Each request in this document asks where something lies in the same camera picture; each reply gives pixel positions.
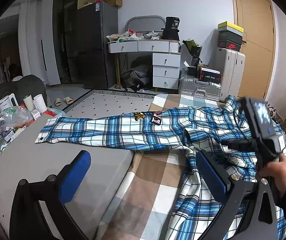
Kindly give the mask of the person right hand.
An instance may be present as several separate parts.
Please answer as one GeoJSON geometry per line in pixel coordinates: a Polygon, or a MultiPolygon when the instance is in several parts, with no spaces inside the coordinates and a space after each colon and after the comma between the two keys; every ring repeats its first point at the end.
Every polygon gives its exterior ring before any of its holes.
{"type": "Polygon", "coordinates": [[[279,156],[278,162],[271,161],[264,167],[256,164],[256,172],[260,178],[273,177],[280,197],[284,196],[286,193],[286,156],[284,154],[279,156]]]}

